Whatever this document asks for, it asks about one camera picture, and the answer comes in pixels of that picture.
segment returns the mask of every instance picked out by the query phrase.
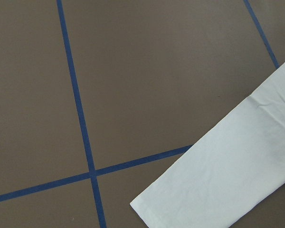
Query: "blue stripe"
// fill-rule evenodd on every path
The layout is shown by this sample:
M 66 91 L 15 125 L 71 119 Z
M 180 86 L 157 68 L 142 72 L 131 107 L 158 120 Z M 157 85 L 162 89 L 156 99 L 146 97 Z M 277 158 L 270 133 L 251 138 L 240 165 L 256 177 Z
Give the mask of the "blue stripe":
M 77 181 L 82 181 L 82 180 L 86 180 L 90 178 L 90 174 L 88 172 L 86 173 L 82 173 L 76 176 L 72 176 L 72 177 L 67 177 L 64 179 L 60 179 L 60 180 L 56 180 L 56 181 L 52 181 L 46 184 L 40 184 L 34 187 L 30 187 L 27 189 L 22 189 L 22 190 L 18 190 L 18 191 L 14 191 L 14 192 L 10 192 L 7 194 L 3 194 L 0 195 L 0 202 L 5 201 L 5 200 L 10 200 L 13 198 L 17 198 L 20 196 L 25 196 L 25 195 L 29 195 L 35 192 L 39 192 L 39 191 L 44 191 L 44 190 L 48 190 L 48 189 L 52 189 L 52 188 L 56 188 L 62 185 L 66 185 L 66 184 L 70 184 L 70 183 L 74 183 Z
M 77 108 L 77 113 L 78 113 L 78 118 L 79 118 L 81 134 L 82 134 L 82 138 L 83 138 L 83 142 L 85 146 L 85 155 L 86 155 L 86 160 L 87 160 L 87 164 L 89 167 L 89 173 L 90 173 L 91 184 L 92 184 L 93 193 L 94 193 L 94 199 L 95 199 L 95 204 L 96 204 L 99 225 L 100 225 L 100 228 L 106 228 L 104 209 L 101 203 L 100 191 L 98 187 L 98 181 L 97 181 L 94 161 L 92 157 L 92 150 L 91 150 L 91 145 L 89 141 L 89 136 L 87 133 L 85 115 L 84 115 L 84 111 L 83 111 L 82 103 L 80 99 L 80 93 L 79 93 L 79 88 L 78 88 L 78 83 L 77 83 L 77 78 L 76 78 L 76 73 L 75 73 L 71 46 L 70 46 L 70 42 L 69 42 L 68 34 L 67 34 L 67 25 L 66 25 L 64 13 L 63 13 L 63 7 L 62 7 L 61 0 L 57 0 L 57 7 L 58 7 L 60 25 L 61 25 L 62 35 L 63 35 L 63 41 L 64 41 L 65 49 L 66 49 L 67 63 L 68 63 L 68 68 L 70 71 L 70 76 L 71 76 L 71 81 L 72 81 L 73 93 L 74 93 L 74 98 L 75 98 L 75 103 L 76 103 L 76 108 Z
M 272 62 L 274 63 L 276 69 L 278 69 L 280 67 L 280 65 L 279 65 L 279 63 L 278 63 L 278 61 L 277 61 L 277 59 L 276 59 L 276 57 L 274 55 L 274 52 L 272 51 L 272 49 L 271 49 L 271 47 L 269 45 L 269 42 L 268 42 L 268 40 L 267 40 L 267 38 L 265 36 L 264 31 L 262 30 L 262 27 L 261 27 L 260 23 L 257 20 L 257 17 L 255 15 L 254 11 L 251 8 L 251 5 L 250 5 L 249 1 L 248 0 L 243 0 L 243 1 L 244 1 L 245 6 L 246 6 L 248 12 L 250 13 L 250 16 L 251 16 L 253 22 L 255 23 L 256 28 L 257 28 L 257 30 L 258 30 L 258 32 L 259 32 L 259 34 L 260 34 L 260 36 L 261 36 L 265 46 L 266 46 L 266 48 L 267 48 L 267 51 L 268 51 L 268 53 L 269 53 L 269 55 L 271 57 Z
M 141 164 L 145 164 L 148 162 L 153 162 L 159 159 L 163 159 L 163 158 L 168 158 L 177 154 L 181 154 L 181 153 L 185 153 L 192 145 L 189 146 L 185 146 L 185 147 L 181 147 L 178 149 L 174 149 L 171 151 L 166 151 L 166 152 L 162 152 L 162 153 L 158 153 L 155 155 L 151 155 L 151 156 L 147 156 L 147 157 L 143 157 L 143 158 L 139 158 L 139 159 L 135 159 L 132 161 L 127 161 L 118 165 L 112 165 L 103 169 L 98 169 L 96 170 L 96 175 L 100 176 L 100 175 L 104 175 L 107 173 L 111 173 L 111 172 L 115 172 L 118 170 L 123 170 L 123 169 L 127 169 L 136 165 L 141 165 Z

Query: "white cloth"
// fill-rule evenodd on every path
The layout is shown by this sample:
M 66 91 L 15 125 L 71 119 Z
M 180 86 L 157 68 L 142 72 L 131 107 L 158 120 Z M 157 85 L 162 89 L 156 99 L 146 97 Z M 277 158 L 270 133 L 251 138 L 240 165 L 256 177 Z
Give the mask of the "white cloth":
M 131 206 L 150 228 L 227 228 L 285 183 L 285 63 Z

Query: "blue line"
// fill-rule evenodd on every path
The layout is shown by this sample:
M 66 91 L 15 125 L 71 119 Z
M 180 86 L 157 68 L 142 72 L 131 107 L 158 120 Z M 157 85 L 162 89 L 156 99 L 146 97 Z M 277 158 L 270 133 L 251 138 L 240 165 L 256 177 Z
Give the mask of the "blue line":
M 277 61 L 277 59 L 276 59 L 276 57 L 274 55 L 274 52 L 272 51 L 272 49 L 271 49 L 271 47 L 269 45 L 269 42 L 268 42 L 268 40 L 267 40 L 267 38 L 265 36 L 264 31 L 262 30 L 262 27 L 261 27 L 260 23 L 257 20 L 257 17 L 255 15 L 254 11 L 251 8 L 251 5 L 250 5 L 249 1 L 248 0 L 243 0 L 243 1 L 244 1 L 245 6 L 246 6 L 248 12 L 250 13 L 250 16 L 251 16 L 253 22 L 255 23 L 256 28 L 257 28 L 257 30 L 258 30 L 258 32 L 259 32 L 259 34 L 260 34 L 260 36 L 261 36 L 265 46 L 266 46 L 266 48 L 267 48 L 267 51 L 268 51 L 268 53 L 269 53 L 269 55 L 271 57 L 272 62 L 274 63 L 276 69 L 278 69 L 280 67 L 280 65 L 279 65 L 279 63 L 278 63 L 278 61 Z
M 171 151 L 166 151 L 166 152 L 162 152 L 162 153 L 158 153 L 155 155 L 151 155 L 151 156 L 147 156 L 147 157 L 143 157 L 143 158 L 139 158 L 139 159 L 135 159 L 132 161 L 127 161 L 118 165 L 112 165 L 106 168 L 102 168 L 102 169 L 98 169 L 96 170 L 96 175 L 100 176 L 100 175 L 104 175 L 107 173 L 111 173 L 111 172 L 115 172 L 118 170 L 123 170 L 123 169 L 127 169 L 136 165 L 141 165 L 141 164 L 145 164 L 148 162 L 153 162 L 159 159 L 163 159 L 163 158 L 168 158 L 177 154 L 181 154 L 181 153 L 185 153 L 192 145 L 189 146 L 185 146 L 185 147 L 181 147 L 178 149 L 174 149 Z
M 20 196 L 25 196 L 25 195 L 29 195 L 35 192 L 39 192 L 39 191 L 44 191 L 44 190 L 48 190 L 48 189 L 52 189 L 52 188 L 56 188 L 62 185 L 66 185 L 66 184 L 70 184 L 70 183 L 74 183 L 77 181 L 82 181 L 82 180 L 86 180 L 90 178 L 90 174 L 88 172 L 86 173 L 82 173 L 76 176 L 72 176 L 72 177 L 67 177 L 64 179 L 60 179 L 60 180 L 56 180 L 56 181 L 52 181 L 46 184 L 40 184 L 34 187 L 30 187 L 30 188 L 26 188 L 26 189 L 22 189 L 22 190 L 18 190 L 18 191 L 14 191 L 14 192 L 10 192 L 7 194 L 3 194 L 0 195 L 0 202 L 5 201 L 5 200 L 10 200 L 13 198 L 17 198 Z
M 100 228 L 106 228 L 105 214 L 104 214 L 103 205 L 101 203 L 100 191 L 98 187 L 98 181 L 97 181 L 94 161 L 92 157 L 92 150 L 91 150 L 91 145 L 89 141 L 89 136 L 87 133 L 85 115 L 84 115 L 84 111 L 83 111 L 82 103 L 80 99 L 80 93 L 79 93 L 79 88 L 78 88 L 78 83 L 77 83 L 77 78 L 76 78 L 76 73 L 75 73 L 71 46 L 70 46 L 70 42 L 69 42 L 68 34 L 67 34 L 67 25 L 66 25 L 65 16 L 63 13 L 63 7 L 62 7 L 61 0 L 57 0 L 57 7 L 58 7 L 59 18 L 60 18 L 60 25 L 61 25 L 61 30 L 62 30 L 63 41 L 64 41 L 65 49 L 66 49 L 67 63 L 68 63 L 68 68 L 70 71 L 70 76 L 71 76 L 71 81 L 72 81 L 73 93 L 74 93 L 74 98 L 75 98 L 75 103 L 76 103 L 76 108 L 77 108 L 77 113 L 78 113 L 78 118 L 79 118 L 81 134 L 82 134 L 82 138 L 83 138 L 83 142 L 85 146 L 85 155 L 86 155 L 86 160 L 87 160 L 87 164 L 89 167 L 89 173 L 90 173 L 91 184 L 92 184 L 93 193 L 94 193 L 94 199 L 95 199 L 95 204 L 96 204 L 99 225 L 100 225 Z

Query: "brown floor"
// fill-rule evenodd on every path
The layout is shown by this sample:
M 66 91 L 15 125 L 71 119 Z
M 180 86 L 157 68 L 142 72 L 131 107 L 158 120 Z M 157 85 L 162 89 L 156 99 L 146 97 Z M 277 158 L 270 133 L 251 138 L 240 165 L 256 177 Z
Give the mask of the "brown floor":
M 280 64 L 285 0 L 250 0 Z M 275 67 L 241 0 L 64 0 L 97 169 L 195 143 Z M 177 158 L 98 177 L 108 228 Z M 0 194 L 88 172 L 56 1 L 0 1 Z M 91 182 L 0 202 L 0 228 L 98 228 Z M 285 228 L 285 185 L 232 227 Z

